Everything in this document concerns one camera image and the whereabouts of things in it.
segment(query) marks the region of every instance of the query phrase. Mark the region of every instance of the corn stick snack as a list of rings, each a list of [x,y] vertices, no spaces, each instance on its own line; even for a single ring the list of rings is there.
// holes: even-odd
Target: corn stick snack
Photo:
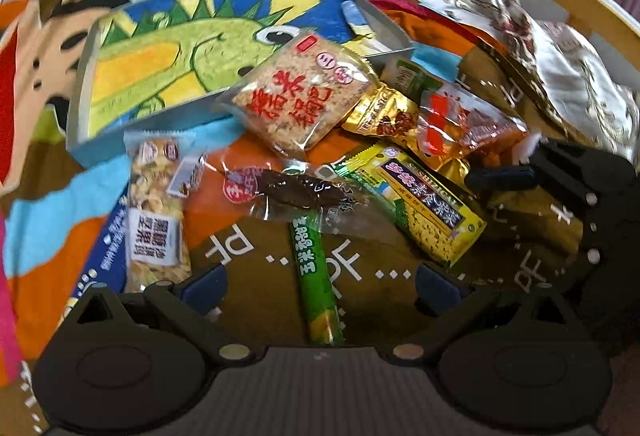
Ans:
[[[298,281],[309,337],[313,344],[340,346],[343,342],[334,291],[322,248],[317,221],[299,217],[290,224],[293,253],[298,263]]]

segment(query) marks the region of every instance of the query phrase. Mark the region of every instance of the white label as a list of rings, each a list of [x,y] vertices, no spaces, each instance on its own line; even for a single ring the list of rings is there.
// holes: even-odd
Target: white label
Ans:
[[[156,159],[157,155],[158,147],[150,141],[145,141],[138,150],[138,162],[142,165],[148,165]]]
[[[129,209],[129,258],[149,264],[180,262],[180,220],[140,209]]]

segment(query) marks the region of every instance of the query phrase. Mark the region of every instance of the packaged snack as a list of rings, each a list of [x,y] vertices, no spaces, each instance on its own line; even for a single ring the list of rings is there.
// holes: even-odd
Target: packaged snack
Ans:
[[[125,236],[127,232],[127,194],[126,185],[118,197],[115,206],[102,225],[94,245],[84,261],[78,283],[66,301],[60,324],[76,305],[82,294],[97,282],[106,284],[112,291],[122,293],[127,280],[127,254]]]
[[[365,94],[342,128],[364,136],[387,138],[404,149],[409,149],[430,169],[468,191],[465,177],[469,165],[461,159],[429,156],[418,147],[418,104],[404,94],[382,84],[376,93]]]
[[[486,226],[446,188],[443,178],[386,142],[340,162],[335,172],[377,196],[396,225],[446,268],[460,259]]]
[[[238,116],[279,154],[304,159],[375,81],[354,53],[308,33],[233,85],[216,108]]]
[[[334,291],[315,223],[312,217],[303,216],[290,225],[291,244],[300,272],[302,305],[311,342],[340,346],[343,340]]]
[[[230,150],[208,155],[200,186],[190,194],[186,209],[283,223],[308,215],[319,232],[391,239],[392,225],[380,204],[354,181],[333,172],[327,180],[322,167],[296,160],[248,162]]]
[[[420,64],[405,58],[392,58],[386,63],[380,81],[418,104],[424,91],[433,92],[444,83],[444,80],[427,72]]]
[[[526,133],[524,122],[458,84],[447,83],[434,93],[422,94],[418,145],[426,154],[466,158],[478,151],[485,165],[498,166],[501,154],[510,152]]]
[[[168,192],[189,140],[177,133],[125,133],[132,158],[127,292],[143,291],[159,280],[180,282],[191,275],[182,243],[184,199]]]

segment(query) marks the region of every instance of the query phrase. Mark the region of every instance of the blue fabric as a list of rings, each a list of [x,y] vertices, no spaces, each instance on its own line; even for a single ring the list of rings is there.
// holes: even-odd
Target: blue fabric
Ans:
[[[455,82],[458,76],[458,66],[462,61],[462,57],[449,51],[434,48],[433,46],[425,46],[420,42],[414,42],[414,56],[412,61],[420,64],[431,74],[439,76],[447,82]]]

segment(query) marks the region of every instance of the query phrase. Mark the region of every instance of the yellow snack wrapper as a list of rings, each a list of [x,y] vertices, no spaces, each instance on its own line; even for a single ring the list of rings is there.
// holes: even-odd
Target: yellow snack wrapper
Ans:
[[[418,147],[418,104],[395,89],[380,84],[376,93],[364,95],[342,128],[363,136],[387,138],[403,149],[410,150],[431,170],[453,181],[465,191],[465,176],[469,165],[465,160],[451,157],[429,156]]]
[[[446,188],[444,178],[387,142],[341,161],[335,172],[379,197],[398,228],[446,269],[476,242],[486,226]]]

